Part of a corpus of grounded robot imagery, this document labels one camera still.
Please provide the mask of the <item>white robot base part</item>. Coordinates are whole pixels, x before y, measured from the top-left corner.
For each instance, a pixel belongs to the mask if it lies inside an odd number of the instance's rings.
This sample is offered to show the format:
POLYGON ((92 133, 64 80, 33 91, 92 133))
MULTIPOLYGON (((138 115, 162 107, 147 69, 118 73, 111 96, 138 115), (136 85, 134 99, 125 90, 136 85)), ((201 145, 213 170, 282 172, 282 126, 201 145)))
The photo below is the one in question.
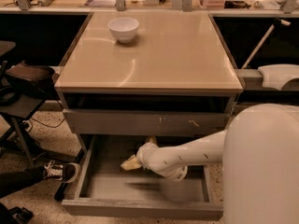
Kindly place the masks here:
POLYGON ((258 71, 262 74, 263 88, 271 88, 281 91, 290 81, 299 78, 299 65, 295 64, 271 64, 260 66, 258 71))

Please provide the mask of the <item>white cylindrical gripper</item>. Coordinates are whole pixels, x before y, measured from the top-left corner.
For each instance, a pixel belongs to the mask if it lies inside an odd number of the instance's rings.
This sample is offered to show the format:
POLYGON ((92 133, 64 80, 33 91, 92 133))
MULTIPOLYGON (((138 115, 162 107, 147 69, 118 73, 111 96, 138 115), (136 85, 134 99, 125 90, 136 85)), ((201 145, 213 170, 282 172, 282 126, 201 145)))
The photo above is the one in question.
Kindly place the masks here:
POLYGON ((136 170, 141 167, 149 168, 149 159, 151 154, 158 149, 157 139, 155 136, 148 136, 146 144, 141 146, 136 155, 132 155, 121 164, 125 171, 136 170))

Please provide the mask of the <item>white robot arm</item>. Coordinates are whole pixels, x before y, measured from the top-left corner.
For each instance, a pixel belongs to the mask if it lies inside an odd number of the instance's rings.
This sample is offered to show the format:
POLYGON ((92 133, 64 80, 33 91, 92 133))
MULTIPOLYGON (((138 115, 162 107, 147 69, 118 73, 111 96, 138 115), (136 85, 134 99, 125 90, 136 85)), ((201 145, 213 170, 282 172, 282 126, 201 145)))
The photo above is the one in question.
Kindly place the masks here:
POLYGON ((189 166, 217 161, 224 224, 299 224, 298 106, 251 106, 224 131, 176 147, 150 139, 121 167, 180 181, 189 166))

